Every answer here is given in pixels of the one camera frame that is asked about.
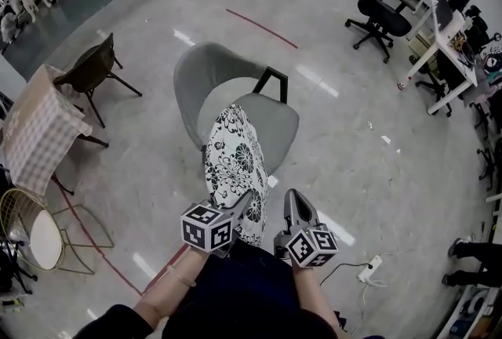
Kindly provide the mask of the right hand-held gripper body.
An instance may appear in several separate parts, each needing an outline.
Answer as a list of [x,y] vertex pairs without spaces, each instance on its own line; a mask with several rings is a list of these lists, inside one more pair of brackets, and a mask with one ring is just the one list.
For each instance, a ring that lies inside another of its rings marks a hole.
[[333,233],[325,224],[281,231],[274,238],[275,256],[300,268],[320,267],[339,252]]

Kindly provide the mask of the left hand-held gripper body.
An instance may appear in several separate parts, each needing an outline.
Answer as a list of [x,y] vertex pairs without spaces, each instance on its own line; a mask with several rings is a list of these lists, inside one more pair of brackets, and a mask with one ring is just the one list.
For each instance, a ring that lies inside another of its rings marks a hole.
[[225,258],[238,238],[237,220],[230,210],[194,203],[180,217],[181,239],[192,248]]

